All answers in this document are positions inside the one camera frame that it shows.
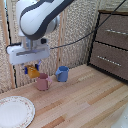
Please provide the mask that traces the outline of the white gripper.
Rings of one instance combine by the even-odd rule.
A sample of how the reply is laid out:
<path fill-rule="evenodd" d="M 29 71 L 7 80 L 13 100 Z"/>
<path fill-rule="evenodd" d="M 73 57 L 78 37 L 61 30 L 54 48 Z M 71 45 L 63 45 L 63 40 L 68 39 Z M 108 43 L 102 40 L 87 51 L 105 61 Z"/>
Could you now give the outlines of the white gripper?
<path fill-rule="evenodd" d="M 12 65 L 22 64 L 30 61 L 39 60 L 37 64 L 35 64 L 35 68 L 39 71 L 39 67 L 41 64 L 40 59 L 48 58 L 50 55 L 50 48 L 47 43 L 40 44 L 36 48 L 30 50 L 25 49 L 22 46 L 9 46 L 7 48 L 7 53 L 9 54 L 9 62 Z M 29 65 L 24 66 L 24 73 L 28 74 Z"/>

